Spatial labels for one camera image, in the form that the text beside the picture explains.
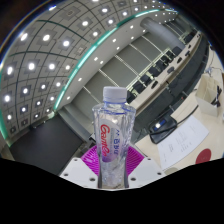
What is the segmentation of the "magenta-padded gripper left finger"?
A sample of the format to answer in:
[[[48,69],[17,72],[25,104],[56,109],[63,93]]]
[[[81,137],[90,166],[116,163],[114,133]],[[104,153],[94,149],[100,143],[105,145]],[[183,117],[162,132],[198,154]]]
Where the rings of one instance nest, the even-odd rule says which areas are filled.
[[[81,158],[72,158],[60,177],[81,187],[97,187],[99,173],[97,150],[92,147]]]

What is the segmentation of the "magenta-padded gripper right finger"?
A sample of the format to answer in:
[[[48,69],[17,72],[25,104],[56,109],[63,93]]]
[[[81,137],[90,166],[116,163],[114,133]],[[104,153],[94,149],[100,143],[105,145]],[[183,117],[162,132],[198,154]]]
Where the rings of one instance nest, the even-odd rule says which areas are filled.
[[[133,147],[128,148],[126,174],[129,185],[147,185],[164,176],[164,172],[152,158],[144,157]]]

